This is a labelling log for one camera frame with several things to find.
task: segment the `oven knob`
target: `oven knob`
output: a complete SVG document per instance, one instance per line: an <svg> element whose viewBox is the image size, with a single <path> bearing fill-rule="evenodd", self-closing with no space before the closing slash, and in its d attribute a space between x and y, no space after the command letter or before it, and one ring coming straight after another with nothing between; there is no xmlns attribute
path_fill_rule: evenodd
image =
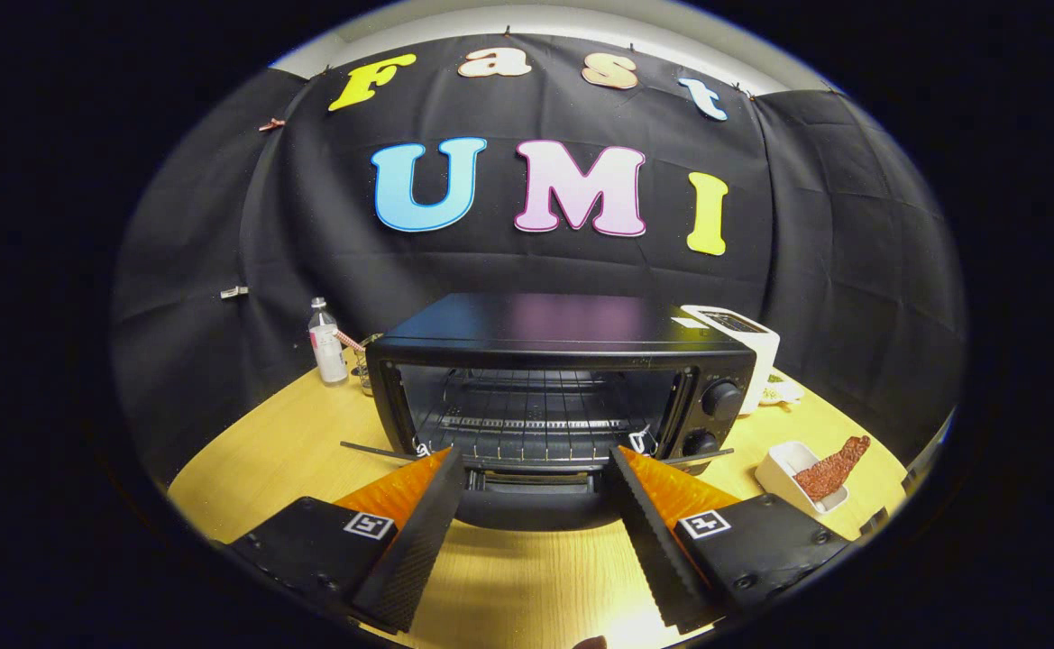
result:
<svg viewBox="0 0 1054 649"><path fill-rule="evenodd" d="M687 439L683 440L683 456L702 455L705 452L715 452L720 449L720 440L715 438L706 428L697 428L687 434Z"/></svg>
<svg viewBox="0 0 1054 649"><path fill-rule="evenodd" d="M742 408L742 390L729 381L716 381L703 391L703 412L713 418L734 419Z"/></svg>

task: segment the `wooden table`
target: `wooden table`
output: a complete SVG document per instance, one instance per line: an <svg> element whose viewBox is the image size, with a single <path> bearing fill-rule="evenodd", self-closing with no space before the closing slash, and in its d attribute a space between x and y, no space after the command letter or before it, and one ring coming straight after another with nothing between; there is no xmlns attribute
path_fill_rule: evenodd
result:
<svg viewBox="0 0 1054 649"><path fill-rule="evenodd" d="M346 357L353 367L350 350ZM855 421L807 391L799 406L741 416L724 445L734 452L700 477L734 496L757 496L763 490L753 473L766 449L802 440L825 457L860 434ZM203 448L173 480L169 497L202 533L230 543L300 496L333 502L403 464L341 440L390 449L358 379L327 387L313 370ZM881 507L895 512L905 476L873 438L847 479L852 496L820 522L847 539L859 537ZM370 631L418 648L564 649L604 635L610 649L646 649L708 628L679 635L663 626L622 522L573 533L509 533L453 522L410 633Z"/></svg>

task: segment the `black fabric curtain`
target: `black fabric curtain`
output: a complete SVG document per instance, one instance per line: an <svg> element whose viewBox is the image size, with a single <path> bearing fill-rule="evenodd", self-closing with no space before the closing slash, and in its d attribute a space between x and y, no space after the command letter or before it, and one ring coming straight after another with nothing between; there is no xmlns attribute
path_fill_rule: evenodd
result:
<svg viewBox="0 0 1054 649"><path fill-rule="evenodd" d="M755 100L770 160L776 366L910 464L956 406L967 311L942 210L913 161L852 100Z"/></svg>
<svg viewBox="0 0 1054 649"><path fill-rule="evenodd" d="M465 55L487 47L522 50L532 71L460 77ZM416 62L374 97L328 111L351 70L407 53ZM640 84L585 82L590 53L629 58ZM701 114L679 78L718 92L728 119ZM260 133L271 116L287 126ZM465 217L429 233L379 221L371 156L423 144L414 199L435 203L448 182L437 148L452 137L486 139ZM584 173L605 148L642 152L646 232L610 237L564 221L550 233L515 229L524 140L558 140ZM696 222L691 172L727 184L721 256L684 242ZM221 300L235 284L249 295ZM781 369L904 461L943 421L963 367L962 296L939 209L910 160L846 98L752 100L720 79L588 40L449 38L309 81L266 71L157 174L123 241L111 341L143 464L169 484L220 431L311 369L312 296L362 338L457 291L660 296L744 313L781 334Z"/></svg>

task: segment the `white toaster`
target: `white toaster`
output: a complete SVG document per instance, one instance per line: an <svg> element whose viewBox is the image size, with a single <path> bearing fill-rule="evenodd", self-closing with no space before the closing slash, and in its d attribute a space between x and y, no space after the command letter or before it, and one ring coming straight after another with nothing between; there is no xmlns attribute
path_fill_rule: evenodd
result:
<svg viewBox="0 0 1054 649"><path fill-rule="evenodd" d="M779 351L779 335L773 330L763 328L758 321L729 309L699 307L699 304L684 304L680 309L755 351L755 372L752 374L750 385L746 387L744 404L739 413L746 415L754 412L762 398L770 367L775 365L775 354Z"/></svg>

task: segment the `red and white straw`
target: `red and white straw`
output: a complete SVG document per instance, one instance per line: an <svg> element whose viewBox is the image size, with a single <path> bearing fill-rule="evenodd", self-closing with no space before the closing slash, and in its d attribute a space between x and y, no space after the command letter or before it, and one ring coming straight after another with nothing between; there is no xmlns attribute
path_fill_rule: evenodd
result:
<svg viewBox="0 0 1054 649"><path fill-rule="evenodd" d="M357 351L357 353L364 353L366 351L365 347L356 343L356 341L354 340L351 340L350 336L343 334L341 332L338 332L337 334L335 334L335 336L338 338L338 340L341 340L341 345L345 345L348 348Z"/></svg>

